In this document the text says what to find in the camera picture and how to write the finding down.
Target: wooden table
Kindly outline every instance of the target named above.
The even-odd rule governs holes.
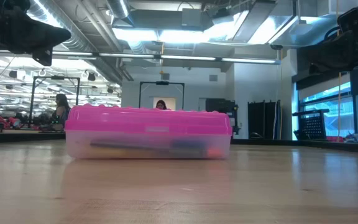
[[[0,144],[0,224],[356,223],[358,154],[233,146],[226,161],[76,161]]]

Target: woman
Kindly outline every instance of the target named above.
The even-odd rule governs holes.
[[[70,106],[68,105],[67,97],[64,94],[56,95],[56,111],[54,112],[54,117],[59,117],[59,123],[65,125],[65,122],[68,118],[68,113],[70,112]]]
[[[166,110],[167,106],[163,100],[158,100],[157,104],[155,105],[156,108],[160,110]]]

